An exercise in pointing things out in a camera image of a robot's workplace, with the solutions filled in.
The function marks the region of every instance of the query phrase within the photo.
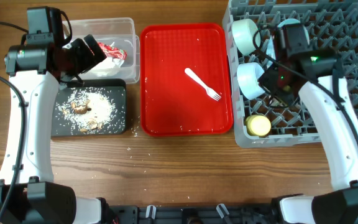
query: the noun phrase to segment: white fork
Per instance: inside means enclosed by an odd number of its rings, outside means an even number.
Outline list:
[[[204,89],[206,90],[206,94],[208,94],[209,97],[211,97],[212,99],[218,101],[220,100],[222,97],[219,96],[219,94],[217,94],[213,89],[211,89],[210,87],[208,87],[197,75],[196,73],[194,73],[192,71],[192,69],[190,68],[186,68],[185,69],[185,73],[192,78],[194,81],[196,81],[198,84],[200,84],[202,87],[204,87]]]

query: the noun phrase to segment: clear plastic container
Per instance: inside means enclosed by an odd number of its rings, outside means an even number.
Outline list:
[[[91,34],[98,42],[112,45],[127,52],[124,63],[119,68],[98,69],[95,67],[81,74],[84,80],[120,78],[127,84],[139,81],[139,38],[135,35],[135,25],[131,18],[87,19],[70,21],[73,38],[83,39]],[[68,24],[63,22],[65,32]]]

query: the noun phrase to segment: candy wrapper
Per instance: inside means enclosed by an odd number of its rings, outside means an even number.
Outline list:
[[[127,52],[125,50],[119,49],[117,47],[113,47],[114,43],[111,45],[106,45],[104,43],[98,42],[98,45],[106,54],[107,58],[104,61],[97,64],[91,70],[103,70],[109,69],[109,74],[117,73],[119,68],[124,63],[125,59],[127,58]]]

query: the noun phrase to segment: wooden table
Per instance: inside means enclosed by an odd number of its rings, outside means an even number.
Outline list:
[[[131,17],[137,35],[151,24],[222,23],[221,1],[112,1],[98,3],[0,4],[0,21],[27,27],[26,9],[52,6],[71,20]],[[22,33],[0,26],[0,76],[4,55]],[[139,85],[129,85],[130,128],[139,125]],[[0,167],[7,142],[9,89],[0,82]],[[152,138],[137,130],[120,136],[59,138],[51,142],[55,182],[78,196],[104,197],[110,205],[237,205],[269,202],[286,194],[332,191],[321,144],[241,149],[233,130],[222,135]]]

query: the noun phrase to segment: gray plastic crate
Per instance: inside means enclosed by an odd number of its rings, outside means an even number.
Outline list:
[[[267,107],[266,95],[251,101],[241,95],[237,81],[239,64],[257,62],[265,68],[268,60],[261,60],[258,55],[242,55],[237,51],[231,30],[232,23],[237,20],[249,18],[257,25],[261,22],[277,25],[288,18],[298,19],[308,29],[311,44],[339,50],[344,59],[348,88],[358,117],[358,0],[309,2],[304,0],[295,3],[288,0],[286,4],[278,4],[276,0],[229,0],[223,17],[223,28],[231,71],[234,133],[240,147],[293,146],[321,140],[304,105],[273,110]],[[262,50],[266,50],[269,31],[265,30],[261,35]],[[253,114],[265,115],[272,122],[272,131],[267,137],[260,138],[247,133],[244,120]]]

